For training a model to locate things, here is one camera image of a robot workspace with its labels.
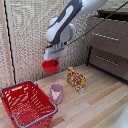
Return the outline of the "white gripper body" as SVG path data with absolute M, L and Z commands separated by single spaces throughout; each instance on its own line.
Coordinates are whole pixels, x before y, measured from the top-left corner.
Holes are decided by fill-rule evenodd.
M 50 61 L 52 59 L 56 59 L 61 57 L 67 53 L 67 46 L 59 46 L 55 48 L 53 45 L 50 45 L 44 49 L 44 59 L 46 61 Z

